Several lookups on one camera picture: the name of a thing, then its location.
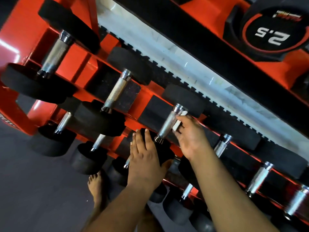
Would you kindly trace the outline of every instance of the floor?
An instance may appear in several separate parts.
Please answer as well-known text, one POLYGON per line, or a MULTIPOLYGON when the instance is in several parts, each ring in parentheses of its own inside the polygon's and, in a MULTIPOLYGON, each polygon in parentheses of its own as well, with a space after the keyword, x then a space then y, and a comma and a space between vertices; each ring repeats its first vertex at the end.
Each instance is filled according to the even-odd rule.
MULTIPOLYGON (((0 121, 0 231, 80 231, 93 207, 88 176, 68 162, 80 142, 75 140, 66 155, 50 158, 29 150, 29 138, 0 121)), ((119 189, 112 189, 114 198, 119 189)), ((149 204, 165 231, 195 231, 189 222, 173 223, 162 204, 149 204)))

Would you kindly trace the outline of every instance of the person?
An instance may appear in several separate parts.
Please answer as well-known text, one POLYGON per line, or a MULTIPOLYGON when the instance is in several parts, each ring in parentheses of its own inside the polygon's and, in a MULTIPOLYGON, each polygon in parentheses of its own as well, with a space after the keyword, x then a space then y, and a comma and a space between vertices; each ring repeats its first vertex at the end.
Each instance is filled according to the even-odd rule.
MULTIPOLYGON (((182 153, 192 165, 216 231, 278 232, 226 170, 211 148, 201 125, 190 116, 177 119, 182 125, 174 134, 182 153)), ((134 231, 152 192, 162 182, 172 163, 168 160, 160 166, 148 130, 145 131, 145 142, 139 130, 133 134, 129 158, 128 185, 105 210, 97 213, 85 232, 134 231)), ((91 177, 89 185, 97 179, 91 177)))

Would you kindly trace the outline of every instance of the dumbbell rack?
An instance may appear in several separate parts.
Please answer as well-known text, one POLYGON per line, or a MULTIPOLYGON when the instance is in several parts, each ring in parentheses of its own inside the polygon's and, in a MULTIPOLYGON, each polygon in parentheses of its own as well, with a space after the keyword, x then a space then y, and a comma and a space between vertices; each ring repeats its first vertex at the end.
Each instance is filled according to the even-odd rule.
MULTIPOLYGON (((44 56, 58 35, 54 29, 50 28, 37 15, 43 1, 44 0, 18 1, 10 18, 0 32, 0 39, 2 40, 1 45, 3 46, 1 51, 3 51, 3 55, 7 56, 6 62, 19 62, 31 67, 41 67, 41 62, 44 56)), ((75 0, 75 2, 70 2, 68 0, 56 1, 66 7, 71 7, 74 14, 98 33, 95 0, 75 0)), ((76 98, 82 101, 98 99, 87 92, 84 88, 95 76, 95 73, 102 64, 110 66, 106 62, 106 58, 113 47, 120 45, 121 42, 110 34, 107 34, 102 40, 101 50, 97 55, 92 55, 81 47, 73 45, 57 70, 57 74, 73 82, 78 87, 79 90, 74 95, 76 98)), ((129 112, 125 114, 125 125, 131 130, 145 127, 137 120, 153 96, 163 100, 160 97, 163 91, 164 89, 154 82, 151 82, 148 86, 141 85, 139 94, 129 112)), ((18 94, 16 92, 3 86, 0 87, 0 97, 5 98, 0 101, 0 113, 3 116, 1 118, 7 124, 25 132, 26 134, 33 135, 38 126, 42 126, 47 122, 52 121, 59 123, 65 114, 65 111, 57 108, 55 104, 42 101, 36 101, 29 113, 25 114, 15 103, 17 96, 18 94)), ((201 122, 204 118, 205 116, 202 115, 199 118, 199 121, 201 122)), ((110 156, 117 157, 115 151, 122 140, 128 136, 130 132, 129 129, 126 129, 121 136, 114 138, 113 142, 108 147, 108 154, 110 156)), ((78 134, 77 139, 85 142, 89 140, 89 137, 78 134)), ((179 147, 175 144, 172 144, 171 149, 177 156, 182 156, 179 147)), ((276 170, 272 171, 288 179, 293 186, 297 185, 293 180, 287 178, 276 170)), ((169 179, 166 179, 165 182, 169 185, 174 185, 174 183, 169 182, 169 179)), ((178 186, 184 188, 186 184, 187 183, 184 183, 183 185, 178 184, 178 186)), ((192 191, 191 197, 198 197, 197 191, 192 191)), ((276 202, 273 203, 276 204, 276 206, 281 207, 281 205, 276 202)))

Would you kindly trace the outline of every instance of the white number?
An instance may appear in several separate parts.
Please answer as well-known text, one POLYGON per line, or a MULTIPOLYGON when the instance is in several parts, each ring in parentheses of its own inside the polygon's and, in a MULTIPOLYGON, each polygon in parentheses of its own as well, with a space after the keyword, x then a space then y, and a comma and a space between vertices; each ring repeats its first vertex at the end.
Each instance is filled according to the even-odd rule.
POLYGON ((265 27, 260 27, 258 30, 257 30, 257 33, 255 34, 256 36, 259 36, 259 37, 264 37, 266 35, 266 33, 268 33, 269 29, 268 28, 265 28, 265 27))
POLYGON ((277 36, 280 36, 280 37, 273 36, 269 38, 268 42, 274 45, 281 45, 281 42, 278 42, 278 41, 285 41, 286 39, 290 37, 289 34, 286 34, 283 32, 274 32, 274 34, 277 36))

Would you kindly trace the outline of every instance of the foot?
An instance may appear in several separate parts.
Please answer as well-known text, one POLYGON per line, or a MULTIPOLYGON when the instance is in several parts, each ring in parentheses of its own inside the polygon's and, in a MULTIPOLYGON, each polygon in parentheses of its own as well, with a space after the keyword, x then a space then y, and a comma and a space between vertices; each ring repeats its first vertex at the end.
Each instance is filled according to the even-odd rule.
POLYGON ((89 176, 88 188, 93 196, 95 207, 100 207, 102 203, 102 177, 100 171, 95 175, 89 176))

